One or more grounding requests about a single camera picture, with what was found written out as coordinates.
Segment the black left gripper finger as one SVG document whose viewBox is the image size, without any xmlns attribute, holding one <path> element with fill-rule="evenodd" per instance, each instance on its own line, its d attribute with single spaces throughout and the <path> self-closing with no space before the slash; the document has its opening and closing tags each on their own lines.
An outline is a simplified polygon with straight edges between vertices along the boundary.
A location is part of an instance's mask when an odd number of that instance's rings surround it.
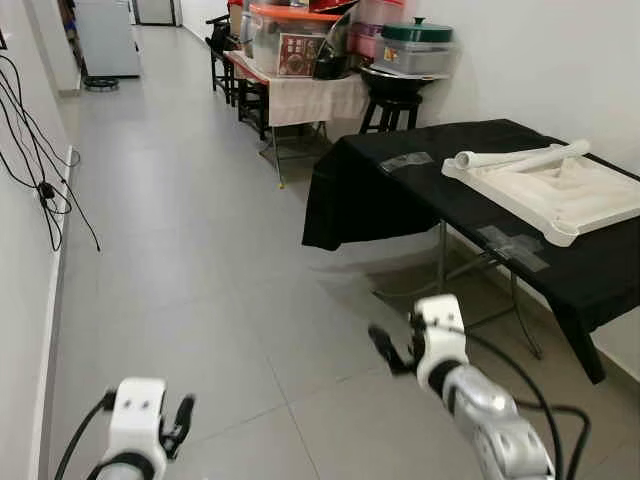
<svg viewBox="0 0 640 480">
<path fill-rule="evenodd" d="M 192 429 L 195 404 L 195 394 L 188 394 L 188 396 L 184 396 L 182 401 L 180 401 L 172 428 L 172 447 L 180 447 L 180 445 L 186 442 L 189 431 Z"/>
</svg>

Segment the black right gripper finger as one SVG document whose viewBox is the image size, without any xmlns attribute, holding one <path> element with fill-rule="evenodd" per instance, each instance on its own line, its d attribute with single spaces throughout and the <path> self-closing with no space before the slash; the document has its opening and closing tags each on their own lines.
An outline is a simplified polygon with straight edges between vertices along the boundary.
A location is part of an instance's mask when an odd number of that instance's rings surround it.
<svg viewBox="0 0 640 480">
<path fill-rule="evenodd" d="M 367 335 L 374 344 L 375 351 L 387 364 L 390 374 L 393 376 L 406 375 L 406 365 L 404 365 L 402 357 L 399 356 L 398 349 L 394 346 L 387 330 L 378 325 L 370 325 L 367 328 Z"/>
</svg>

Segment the white plastic children table top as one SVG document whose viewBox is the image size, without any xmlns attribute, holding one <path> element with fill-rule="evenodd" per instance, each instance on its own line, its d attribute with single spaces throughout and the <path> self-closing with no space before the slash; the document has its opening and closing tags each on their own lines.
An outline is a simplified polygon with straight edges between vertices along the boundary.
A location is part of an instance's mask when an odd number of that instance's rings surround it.
<svg viewBox="0 0 640 480">
<path fill-rule="evenodd" d="M 504 172 L 509 164 L 462 170 L 451 165 L 452 159 L 442 165 L 445 177 L 460 180 L 512 212 L 553 246 L 571 246 L 582 234 L 640 214 L 639 182 L 588 154 L 532 172 Z"/>
</svg>

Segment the clear tape cross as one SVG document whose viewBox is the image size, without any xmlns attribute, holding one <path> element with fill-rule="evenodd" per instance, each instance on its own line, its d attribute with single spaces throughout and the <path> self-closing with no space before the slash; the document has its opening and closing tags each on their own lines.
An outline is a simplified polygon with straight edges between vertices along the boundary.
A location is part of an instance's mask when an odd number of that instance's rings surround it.
<svg viewBox="0 0 640 480">
<path fill-rule="evenodd" d="M 494 225 L 480 228 L 477 233 L 483 238 L 484 251 L 494 259 L 513 262 L 534 273 L 549 268 L 549 262 L 541 256 L 544 250 L 541 237 L 526 234 L 509 236 Z"/>
</svg>

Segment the clear tape strip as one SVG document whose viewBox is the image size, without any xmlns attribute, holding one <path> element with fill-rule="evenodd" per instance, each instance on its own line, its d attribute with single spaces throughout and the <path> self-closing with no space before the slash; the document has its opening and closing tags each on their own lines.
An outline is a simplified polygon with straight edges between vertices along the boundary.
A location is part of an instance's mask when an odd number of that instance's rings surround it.
<svg viewBox="0 0 640 480">
<path fill-rule="evenodd" d="M 379 168 L 384 172 L 392 173 L 397 172 L 399 169 L 407 168 L 407 166 L 430 165 L 434 161 L 434 157 L 428 152 L 410 152 L 410 154 L 397 155 L 380 161 Z"/>
</svg>

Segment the beige side table cloth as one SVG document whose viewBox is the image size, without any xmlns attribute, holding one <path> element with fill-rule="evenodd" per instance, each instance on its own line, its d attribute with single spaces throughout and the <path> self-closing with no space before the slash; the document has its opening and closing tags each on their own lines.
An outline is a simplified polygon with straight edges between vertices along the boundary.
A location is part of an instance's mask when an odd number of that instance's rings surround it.
<svg viewBox="0 0 640 480">
<path fill-rule="evenodd" d="M 224 52 L 223 56 L 248 81 L 268 87 L 270 127 L 358 118 L 364 114 L 369 101 L 367 87 L 360 76 L 343 79 L 270 76 L 242 51 Z"/>
</svg>

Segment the clear plastic storage container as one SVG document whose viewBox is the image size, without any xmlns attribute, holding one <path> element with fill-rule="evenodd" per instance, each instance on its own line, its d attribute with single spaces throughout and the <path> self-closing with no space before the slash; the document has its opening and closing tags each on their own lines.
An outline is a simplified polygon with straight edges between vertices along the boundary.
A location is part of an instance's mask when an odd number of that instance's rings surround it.
<svg viewBox="0 0 640 480">
<path fill-rule="evenodd" d="M 383 38 L 375 49 L 372 68 L 396 76 L 445 76 L 454 56 L 452 42 L 413 42 Z"/>
</svg>

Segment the orange lidded storage box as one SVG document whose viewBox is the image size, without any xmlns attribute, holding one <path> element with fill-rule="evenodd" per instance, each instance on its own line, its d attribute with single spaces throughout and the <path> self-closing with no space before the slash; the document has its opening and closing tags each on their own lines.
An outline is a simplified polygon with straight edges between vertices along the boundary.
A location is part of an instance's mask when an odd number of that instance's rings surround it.
<svg viewBox="0 0 640 480">
<path fill-rule="evenodd" d="M 314 76 L 315 61 L 340 15 L 307 6 L 247 3 L 244 54 L 262 72 L 279 77 Z"/>
</svg>

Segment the green pot lid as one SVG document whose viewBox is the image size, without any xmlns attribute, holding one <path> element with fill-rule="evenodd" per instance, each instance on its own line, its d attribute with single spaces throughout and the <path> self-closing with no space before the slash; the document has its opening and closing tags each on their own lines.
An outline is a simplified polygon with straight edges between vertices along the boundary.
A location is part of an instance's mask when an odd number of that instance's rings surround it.
<svg viewBox="0 0 640 480">
<path fill-rule="evenodd" d="M 454 28 L 426 22 L 424 17 L 415 17 L 411 23 L 384 24 L 381 37 L 399 42 L 419 44 L 448 44 L 452 41 Z"/>
</svg>

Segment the black round floor base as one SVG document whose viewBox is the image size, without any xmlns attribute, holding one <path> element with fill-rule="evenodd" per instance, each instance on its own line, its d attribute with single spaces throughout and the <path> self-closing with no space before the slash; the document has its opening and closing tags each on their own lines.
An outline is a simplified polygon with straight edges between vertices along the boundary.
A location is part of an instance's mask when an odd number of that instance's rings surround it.
<svg viewBox="0 0 640 480">
<path fill-rule="evenodd" d="M 120 79 L 110 76 L 86 76 L 82 78 L 82 87 L 88 92 L 118 91 Z"/>
</svg>

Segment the black chair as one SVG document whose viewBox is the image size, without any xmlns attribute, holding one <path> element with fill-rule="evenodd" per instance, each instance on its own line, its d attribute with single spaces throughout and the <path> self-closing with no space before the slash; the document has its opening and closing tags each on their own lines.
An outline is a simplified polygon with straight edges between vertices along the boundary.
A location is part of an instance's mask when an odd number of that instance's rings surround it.
<svg viewBox="0 0 640 480">
<path fill-rule="evenodd" d="M 268 141 L 268 87 L 241 76 L 236 64 L 227 59 L 227 52 L 236 46 L 230 32 L 230 14 L 206 20 L 205 24 L 212 28 L 204 40 L 210 50 L 212 92 L 220 93 L 225 104 L 236 109 L 238 122 L 250 125 L 260 141 Z"/>
</svg>

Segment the grey cabinet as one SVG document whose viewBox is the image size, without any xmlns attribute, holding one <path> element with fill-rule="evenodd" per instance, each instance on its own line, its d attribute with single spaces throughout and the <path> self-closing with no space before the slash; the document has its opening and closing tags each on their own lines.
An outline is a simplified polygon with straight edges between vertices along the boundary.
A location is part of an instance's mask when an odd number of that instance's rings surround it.
<svg viewBox="0 0 640 480">
<path fill-rule="evenodd" d="M 88 77 L 141 77 L 131 0 L 76 0 L 74 13 Z"/>
</svg>

